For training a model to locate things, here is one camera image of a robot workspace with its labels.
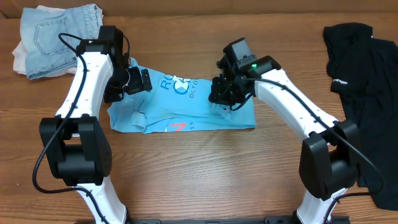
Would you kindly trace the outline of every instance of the black cloth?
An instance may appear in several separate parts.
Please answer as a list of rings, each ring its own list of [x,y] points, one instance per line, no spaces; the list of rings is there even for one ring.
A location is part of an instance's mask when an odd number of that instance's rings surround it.
[[[372,34],[365,24],[325,27],[326,70],[346,118],[361,131],[362,153],[386,179],[374,202],[379,208],[398,210],[398,47]],[[361,166],[360,173],[360,187],[379,189],[380,179],[370,166]]]

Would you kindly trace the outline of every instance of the white printed logo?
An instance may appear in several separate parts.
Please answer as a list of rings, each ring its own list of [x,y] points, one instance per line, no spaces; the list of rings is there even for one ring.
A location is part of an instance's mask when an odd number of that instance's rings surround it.
[[[347,84],[348,84],[348,82],[343,81],[343,80],[340,80],[340,79],[338,79],[338,78],[333,79],[333,82],[340,82],[341,84],[344,84],[344,85],[347,85]]]

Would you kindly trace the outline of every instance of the light blue denim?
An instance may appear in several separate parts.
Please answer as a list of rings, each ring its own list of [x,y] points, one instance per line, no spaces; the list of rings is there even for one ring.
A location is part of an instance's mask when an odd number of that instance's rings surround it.
[[[96,4],[47,12],[24,8],[21,18],[21,39],[27,55],[26,72],[29,79],[41,78],[76,66],[76,55],[65,46],[58,34],[72,34],[83,39],[96,39],[102,26]],[[72,47],[80,41],[64,37]]]
[[[132,59],[132,66],[139,66]],[[253,99],[239,110],[208,100],[211,81],[190,80],[148,69],[151,92],[125,95],[108,109],[111,128],[123,133],[255,128]]]

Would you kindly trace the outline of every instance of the wood grain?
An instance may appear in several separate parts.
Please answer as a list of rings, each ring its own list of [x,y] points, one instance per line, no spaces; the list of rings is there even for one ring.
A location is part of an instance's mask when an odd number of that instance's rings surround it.
[[[68,9],[91,3],[102,8],[105,16],[398,11],[396,0],[2,0],[0,11],[9,18],[21,18],[24,7]]]
[[[271,55],[317,105],[338,119],[344,113],[330,92],[322,31],[342,22],[374,27],[374,37],[398,40],[398,14],[262,14],[242,16],[105,17],[130,39],[139,64],[186,78],[211,79],[229,42],[246,37],[257,56]],[[28,80],[12,71],[19,20],[0,20],[0,223],[73,223],[92,219],[76,193],[44,195],[31,182],[42,150],[39,123],[61,106],[72,75]],[[301,145],[293,131],[255,99],[257,128],[240,131],[121,134],[100,123],[113,149],[111,178],[133,218],[261,218],[291,214],[304,187]],[[43,161],[39,183],[64,187]],[[353,187],[350,192],[366,189]],[[398,223],[369,197],[348,198],[335,214],[352,223]]]

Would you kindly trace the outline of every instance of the white cloth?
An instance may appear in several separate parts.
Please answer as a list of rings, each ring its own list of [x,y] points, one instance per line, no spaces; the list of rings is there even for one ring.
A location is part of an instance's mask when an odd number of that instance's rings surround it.
[[[51,8],[46,6],[37,6],[36,9],[40,9],[47,12],[62,12],[66,10],[66,9]],[[26,75],[25,58],[27,55],[27,51],[22,41],[20,41],[18,46],[12,51],[12,54],[14,56],[14,65],[12,66],[12,69],[19,74]],[[59,71],[47,77],[58,77],[68,73],[76,74],[76,67]]]

